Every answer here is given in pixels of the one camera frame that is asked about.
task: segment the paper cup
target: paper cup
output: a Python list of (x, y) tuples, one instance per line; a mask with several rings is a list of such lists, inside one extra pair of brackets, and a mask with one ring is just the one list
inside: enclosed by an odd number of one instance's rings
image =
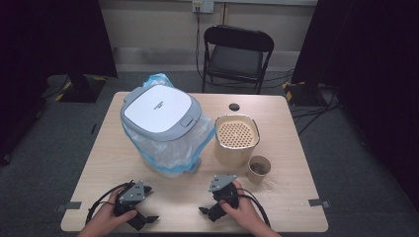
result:
[(271, 171), (271, 162), (263, 156), (253, 156), (247, 163), (247, 178), (254, 184), (259, 184)]

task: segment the person's hand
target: person's hand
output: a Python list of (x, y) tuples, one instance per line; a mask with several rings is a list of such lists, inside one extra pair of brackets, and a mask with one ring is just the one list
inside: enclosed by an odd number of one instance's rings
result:
[(136, 216), (136, 210), (131, 210), (120, 216), (114, 215), (115, 202), (118, 193), (123, 188), (117, 189), (111, 193), (108, 202), (104, 202), (93, 218), (80, 231), (79, 237), (99, 237), (111, 233), (117, 226), (133, 219)]
[[(240, 183), (233, 181), (232, 184), (236, 187), (239, 195), (244, 195)], [(225, 200), (220, 200), (219, 205), (221, 208), (235, 219), (238, 225), (243, 229), (249, 231), (255, 236), (280, 236), (277, 232), (271, 229), (256, 211), (253, 203), (246, 197), (238, 198), (237, 209), (231, 207)]]

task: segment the gray wall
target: gray wall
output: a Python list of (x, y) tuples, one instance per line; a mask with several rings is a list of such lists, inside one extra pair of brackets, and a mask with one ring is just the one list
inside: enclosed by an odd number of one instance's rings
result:
[[(268, 33), (275, 51), (300, 51), (315, 6), (313, 1), (294, 1), (296, 5), (215, 2), (213, 14), (201, 14), (201, 40), (207, 27), (226, 23)], [(197, 16), (191, 1), (100, 0), (100, 4), (112, 47), (196, 47)]]

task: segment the plastic bag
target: plastic bag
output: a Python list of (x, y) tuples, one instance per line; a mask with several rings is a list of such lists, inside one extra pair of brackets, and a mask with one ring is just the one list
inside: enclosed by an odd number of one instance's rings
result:
[[(143, 87), (157, 84), (174, 87), (163, 73), (151, 75)], [(187, 133), (172, 141), (152, 140), (129, 129), (124, 123), (123, 127), (148, 165), (169, 177), (195, 172), (201, 164), (199, 156), (202, 150), (215, 135), (215, 126), (204, 112)]]

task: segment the basket lid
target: basket lid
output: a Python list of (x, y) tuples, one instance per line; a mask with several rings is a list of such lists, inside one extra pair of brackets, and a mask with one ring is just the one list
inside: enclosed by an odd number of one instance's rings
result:
[(183, 136), (201, 116), (199, 102), (178, 89), (163, 85), (136, 88), (121, 109), (122, 122), (136, 133), (157, 141)]

